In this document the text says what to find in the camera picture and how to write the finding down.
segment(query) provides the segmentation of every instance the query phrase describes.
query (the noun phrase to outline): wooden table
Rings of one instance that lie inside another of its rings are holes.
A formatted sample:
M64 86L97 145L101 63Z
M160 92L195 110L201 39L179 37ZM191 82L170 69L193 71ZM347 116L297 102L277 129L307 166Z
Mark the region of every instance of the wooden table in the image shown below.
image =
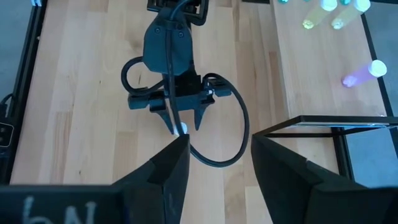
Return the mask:
M280 53L278 71L281 86L279 122L299 115L385 116L376 80L345 88L341 78L371 62L361 18L341 30L330 25L344 6L317 27L306 30L303 18L318 1L271 1ZM327 169L337 172L332 139L278 140L290 149Z
M248 106L252 133L294 114L324 113L326 108L331 109L330 113L359 115L358 111L366 114L369 108L379 113L379 96L368 95L376 92L375 83L344 90L337 82L338 75L369 59L362 26L351 30L360 36L355 46L338 48L326 44L340 37L334 32L321 33L326 27L306 32L301 29L300 16L304 12L294 13L295 4L271 5L274 20L270 5L210 1L207 23L192 30L198 73L219 73L238 88ZM127 92L119 80L124 63L142 54L144 32L155 16L146 11L146 0L49 1L13 184L111 184L175 138L156 114L127 108ZM320 50L309 52L300 47L306 40L299 42L287 36L293 30L300 39L323 37L328 41L319 40ZM350 41L348 31L344 32L344 39L338 40ZM351 58L358 53L361 55L355 62L326 62L327 58ZM312 67L306 70L302 55L319 59L317 54L323 58L317 63L306 62ZM129 80L136 86L152 85L160 79L143 65L129 72ZM309 85L318 80L322 85ZM320 94L319 90L326 87L329 91ZM181 115L188 123L192 144L205 156L224 160L238 150L243 118L233 97L216 101L206 111L198 132L193 128L193 113ZM312 147L304 151L299 140L284 144L336 171L331 149L317 151ZM322 147L324 142L311 144ZM226 169L207 167L192 157L182 223L271 223L249 151Z

